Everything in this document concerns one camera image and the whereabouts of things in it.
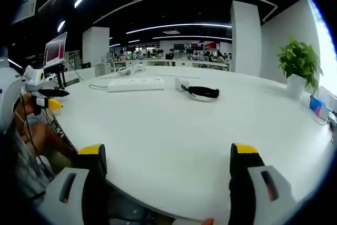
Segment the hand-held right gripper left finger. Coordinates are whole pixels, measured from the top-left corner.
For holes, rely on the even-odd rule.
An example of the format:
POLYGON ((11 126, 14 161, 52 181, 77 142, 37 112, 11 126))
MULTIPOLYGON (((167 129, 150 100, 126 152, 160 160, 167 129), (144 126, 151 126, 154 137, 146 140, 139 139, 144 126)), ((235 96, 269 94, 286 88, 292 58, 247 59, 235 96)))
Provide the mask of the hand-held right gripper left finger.
POLYGON ((82 148, 47 186, 39 212, 48 224, 109 224, 105 145, 82 148))

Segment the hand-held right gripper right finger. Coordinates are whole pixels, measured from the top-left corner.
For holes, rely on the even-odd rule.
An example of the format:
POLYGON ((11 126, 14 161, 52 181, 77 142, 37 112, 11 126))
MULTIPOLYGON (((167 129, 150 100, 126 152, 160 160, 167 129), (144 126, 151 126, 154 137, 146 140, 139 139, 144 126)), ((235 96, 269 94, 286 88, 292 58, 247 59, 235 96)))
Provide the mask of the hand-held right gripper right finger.
POLYGON ((256 148, 231 145, 229 224, 285 224, 296 207, 287 179, 256 148))

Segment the person's left hand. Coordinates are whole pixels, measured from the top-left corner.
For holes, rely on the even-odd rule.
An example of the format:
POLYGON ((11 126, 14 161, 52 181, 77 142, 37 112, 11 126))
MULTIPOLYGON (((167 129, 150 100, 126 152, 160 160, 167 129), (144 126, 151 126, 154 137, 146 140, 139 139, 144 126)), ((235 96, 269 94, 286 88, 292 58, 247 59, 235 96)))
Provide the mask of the person's left hand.
POLYGON ((23 95, 22 104, 27 115, 35 113, 36 106, 33 102, 33 98, 30 92, 27 92, 23 95))

